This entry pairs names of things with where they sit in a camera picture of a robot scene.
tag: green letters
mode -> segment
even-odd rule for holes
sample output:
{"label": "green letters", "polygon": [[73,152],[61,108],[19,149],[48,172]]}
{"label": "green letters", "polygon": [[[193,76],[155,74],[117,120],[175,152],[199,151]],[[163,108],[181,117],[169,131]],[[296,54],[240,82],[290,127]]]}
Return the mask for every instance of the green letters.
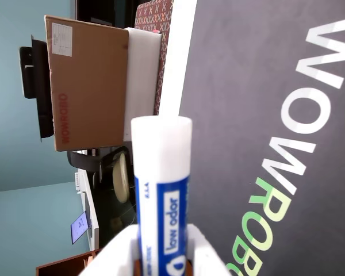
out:
{"label": "green letters", "polygon": [[[240,257],[237,254],[238,246],[241,246],[241,248],[245,251],[243,257]],[[259,272],[259,270],[260,270],[260,268],[262,266],[262,261],[258,258],[257,255],[255,255],[253,250],[250,249],[249,246],[239,236],[236,236],[234,245],[232,247],[232,255],[233,255],[235,261],[237,261],[238,264],[241,264],[241,265],[244,264],[244,268],[246,270],[246,273],[249,276],[256,276],[258,274],[258,272]],[[248,266],[248,260],[250,258],[255,263],[253,269],[250,269],[249,266]]]}
{"label": "green letters", "polygon": [[[281,193],[276,188],[273,188],[270,184],[268,184],[266,181],[262,180],[261,178],[257,178],[255,182],[258,186],[262,187],[267,191],[265,196],[259,196],[259,195],[252,195],[249,199],[249,203],[261,203],[263,204],[263,210],[266,216],[273,221],[280,221],[283,219],[283,217],[286,214],[286,211],[288,210],[288,207],[291,203],[291,199]],[[270,209],[270,202],[272,198],[277,198],[281,201],[280,209],[277,213],[274,213]]]}
{"label": "green letters", "polygon": [[[259,222],[259,224],[266,231],[266,240],[263,243],[257,241],[252,236],[252,234],[249,232],[248,227],[247,227],[247,223],[248,223],[248,220],[250,220],[250,219],[253,219],[253,220]],[[272,241],[273,241],[272,230],[271,230],[269,224],[267,223],[267,221],[263,219],[263,217],[261,217],[260,215],[258,215],[255,212],[247,212],[243,216],[243,219],[241,221],[241,226],[243,227],[243,232],[244,232],[245,236],[247,237],[247,239],[256,248],[258,248],[259,250],[262,250],[262,251],[270,249],[270,247],[272,246]]]}

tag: gray banner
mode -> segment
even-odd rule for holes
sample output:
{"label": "gray banner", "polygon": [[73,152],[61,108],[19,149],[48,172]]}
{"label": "gray banner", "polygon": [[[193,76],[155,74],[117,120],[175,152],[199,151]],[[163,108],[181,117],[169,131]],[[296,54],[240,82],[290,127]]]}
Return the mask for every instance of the gray banner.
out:
{"label": "gray banner", "polygon": [[232,271],[345,275],[345,0],[198,0],[180,115]]}

